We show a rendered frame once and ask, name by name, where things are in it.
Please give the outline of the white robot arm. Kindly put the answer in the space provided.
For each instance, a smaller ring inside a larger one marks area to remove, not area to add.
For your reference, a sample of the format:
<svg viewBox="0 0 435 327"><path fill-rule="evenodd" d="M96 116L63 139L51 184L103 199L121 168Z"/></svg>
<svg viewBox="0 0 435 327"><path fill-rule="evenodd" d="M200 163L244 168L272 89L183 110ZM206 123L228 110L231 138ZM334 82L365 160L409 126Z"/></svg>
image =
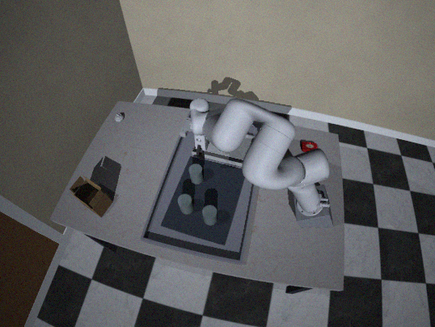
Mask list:
<svg viewBox="0 0 435 327"><path fill-rule="evenodd" d="M195 135L203 134L223 152L235 151L253 122L261 123L243 159L244 177L263 189L288 187L297 198L298 210L306 216L316 215L324 207L330 207L329 203L324 203L328 198L323 197L315 186L330 174L327 156L319 148L295 156L285 155L296 135L289 120L241 99L231 99L225 108L209 111L208 101L199 98L193 100L189 108L191 118L185 118L180 137L186 137L188 131Z"/></svg>

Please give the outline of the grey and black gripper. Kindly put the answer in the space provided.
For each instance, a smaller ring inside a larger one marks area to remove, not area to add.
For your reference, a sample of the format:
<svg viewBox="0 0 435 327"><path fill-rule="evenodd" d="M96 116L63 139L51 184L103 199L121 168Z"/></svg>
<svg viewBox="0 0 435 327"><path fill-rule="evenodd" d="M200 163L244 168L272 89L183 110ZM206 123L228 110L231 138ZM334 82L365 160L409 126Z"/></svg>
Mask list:
<svg viewBox="0 0 435 327"><path fill-rule="evenodd" d="M195 147L197 149L196 151L196 155L198 159L205 159L205 154L204 151L207 150L208 145L209 145L209 141L205 138L205 136L202 135L195 135L194 134L194 138L195 138ZM202 150L202 153L200 152Z"/></svg>

